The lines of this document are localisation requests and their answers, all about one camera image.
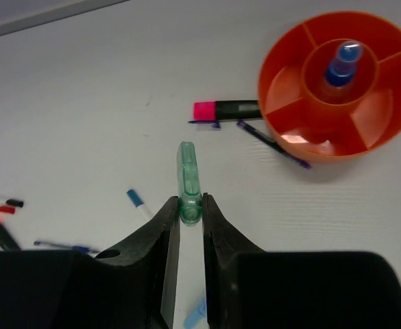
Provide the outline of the pink black highlighter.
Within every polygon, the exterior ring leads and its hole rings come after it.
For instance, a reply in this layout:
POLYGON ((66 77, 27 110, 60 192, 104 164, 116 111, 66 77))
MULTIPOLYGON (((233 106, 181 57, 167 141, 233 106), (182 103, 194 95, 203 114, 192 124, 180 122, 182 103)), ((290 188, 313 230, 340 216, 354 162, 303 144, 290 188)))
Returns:
POLYGON ((236 121, 261 118, 262 114, 256 100, 201 101, 193 104, 193 119, 196 121, 236 121))

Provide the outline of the blue capped white marker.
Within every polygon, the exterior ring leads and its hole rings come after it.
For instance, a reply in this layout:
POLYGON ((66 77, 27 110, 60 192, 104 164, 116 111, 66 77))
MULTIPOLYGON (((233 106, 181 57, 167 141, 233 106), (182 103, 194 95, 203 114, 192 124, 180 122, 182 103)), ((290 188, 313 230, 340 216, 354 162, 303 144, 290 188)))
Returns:
POLYGON ((142 214, 142 216, 149 221, 153 218, 153 213, 150 209, 148 209, 147 205, 144 203, 140 195, 134 190, 129 189, 126 192, 127 196, 129 197, 130 201, 133 203, 135 208, 142 214))

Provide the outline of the blue ballpoint pen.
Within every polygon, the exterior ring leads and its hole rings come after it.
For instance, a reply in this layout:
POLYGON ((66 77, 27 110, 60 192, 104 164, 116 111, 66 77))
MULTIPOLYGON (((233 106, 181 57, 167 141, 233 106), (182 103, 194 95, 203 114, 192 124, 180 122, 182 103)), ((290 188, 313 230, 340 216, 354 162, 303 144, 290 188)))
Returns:
POLYGON ((220 130, 221 129, 221 124, 218 121, 203 121, 203 120, 192 120, 189 121, 188 124, 191 125, 205 125, 206 130, 220 130))

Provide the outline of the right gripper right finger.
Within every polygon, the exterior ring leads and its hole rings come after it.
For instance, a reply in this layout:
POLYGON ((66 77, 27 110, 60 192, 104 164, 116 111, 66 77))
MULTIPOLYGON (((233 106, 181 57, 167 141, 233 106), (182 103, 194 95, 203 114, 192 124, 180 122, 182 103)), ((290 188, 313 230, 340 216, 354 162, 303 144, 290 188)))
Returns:
POLYGON ((203 194, 202 227, 207 322, 210 328, 240 328, 238 257, 263 253, 223 215, 215 198, 203 194))

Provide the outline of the orange round compartment container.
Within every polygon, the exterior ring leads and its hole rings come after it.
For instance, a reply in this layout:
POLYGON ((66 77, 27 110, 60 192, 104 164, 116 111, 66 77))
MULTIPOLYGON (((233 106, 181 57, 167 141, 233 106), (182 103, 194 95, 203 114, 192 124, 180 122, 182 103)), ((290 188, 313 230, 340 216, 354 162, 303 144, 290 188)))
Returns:
POLYGON ((274 140, 297 158, 369 153, 401 133, 401 29, 348 11, 299 23, 267 54, 258 100, 274 140))

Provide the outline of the light blue translucent pen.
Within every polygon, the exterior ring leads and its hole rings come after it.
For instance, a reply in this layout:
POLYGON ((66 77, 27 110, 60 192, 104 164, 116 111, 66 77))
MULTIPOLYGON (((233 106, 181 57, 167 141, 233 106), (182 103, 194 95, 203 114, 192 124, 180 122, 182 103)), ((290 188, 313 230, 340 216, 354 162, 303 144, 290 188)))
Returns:
POLYGON ((202 320, 207 318, 207 303, 204 298, 184 320, 184 329, 194 329, 196 325, 202 320))

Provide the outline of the red capped white marker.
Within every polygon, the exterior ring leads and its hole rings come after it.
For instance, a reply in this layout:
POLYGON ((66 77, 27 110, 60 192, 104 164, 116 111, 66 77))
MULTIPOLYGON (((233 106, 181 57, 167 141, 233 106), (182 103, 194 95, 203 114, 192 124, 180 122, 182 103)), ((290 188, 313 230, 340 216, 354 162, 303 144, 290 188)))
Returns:
POLYGON ((10 206, 0 206, 0 212, 13 215, 16 212, 16 209, 10 206))

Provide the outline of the black capped white marker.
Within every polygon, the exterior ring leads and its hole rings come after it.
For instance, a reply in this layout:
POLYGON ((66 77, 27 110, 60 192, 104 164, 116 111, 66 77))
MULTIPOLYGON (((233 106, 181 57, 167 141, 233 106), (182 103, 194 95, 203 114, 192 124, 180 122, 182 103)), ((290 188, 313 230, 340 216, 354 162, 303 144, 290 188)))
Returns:
POLYGON ((22 208, 25 205, 25 202, 21 199, 11 198, 4 195, 0 195, 0 204, 11 206, 15 208, 22 208))

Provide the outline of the dark blue pen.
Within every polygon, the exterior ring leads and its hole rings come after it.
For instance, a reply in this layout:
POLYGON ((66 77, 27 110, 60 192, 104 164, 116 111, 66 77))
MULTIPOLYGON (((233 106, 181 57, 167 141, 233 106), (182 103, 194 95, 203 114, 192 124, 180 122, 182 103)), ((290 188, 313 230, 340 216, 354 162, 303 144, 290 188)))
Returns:
POLYGON ((341 43, 325 72, 326 82, 336 88, 347 86, 355 76, 362 52, 363 46, 358 41, 348 40, 341 43))

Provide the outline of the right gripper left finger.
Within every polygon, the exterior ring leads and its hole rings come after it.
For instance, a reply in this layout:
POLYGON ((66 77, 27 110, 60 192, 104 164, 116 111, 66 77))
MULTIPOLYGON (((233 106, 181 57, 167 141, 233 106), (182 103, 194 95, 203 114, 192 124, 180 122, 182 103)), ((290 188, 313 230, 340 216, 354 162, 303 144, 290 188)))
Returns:
POLYGON ((178 198, 147 223, 100 252, 110 277, 103 302, 115 328, 172 328, 180 254, 178 198))

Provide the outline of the purple pen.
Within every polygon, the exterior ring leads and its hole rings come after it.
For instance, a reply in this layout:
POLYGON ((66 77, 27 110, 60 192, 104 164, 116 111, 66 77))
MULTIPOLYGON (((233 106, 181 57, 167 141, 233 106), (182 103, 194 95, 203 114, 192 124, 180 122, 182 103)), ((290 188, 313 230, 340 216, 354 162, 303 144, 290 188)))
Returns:
POLYGON ((243 120, 238 120, 236 122, 236 125, 256 138, 257 140, 261 141, 262 143, 266 144, 270 148, 272 148, 274 151, 277 153, 281 154, 285 158, 288 158, 291 161, 294 161, 297 165, 304 169, 311 169, 311 165, 302 159, 296 158, 295 156, 292 156, 290 153, 285 151, 277 142, 275 142, 271 137, 268 135, 262 133, 261 131, 257 130, 255 127, 251 126, 250 124, 246 123, 243 120))

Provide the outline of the green pen cap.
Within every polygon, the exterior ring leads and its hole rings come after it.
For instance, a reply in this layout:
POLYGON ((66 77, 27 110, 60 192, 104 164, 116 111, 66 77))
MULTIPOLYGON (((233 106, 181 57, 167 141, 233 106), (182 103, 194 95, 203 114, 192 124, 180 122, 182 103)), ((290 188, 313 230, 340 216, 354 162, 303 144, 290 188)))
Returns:
POLYGON ((176 160, 179 216, 183 224, 192 227, 202 217, 202 192, 194 144, 182 141, 176 160))

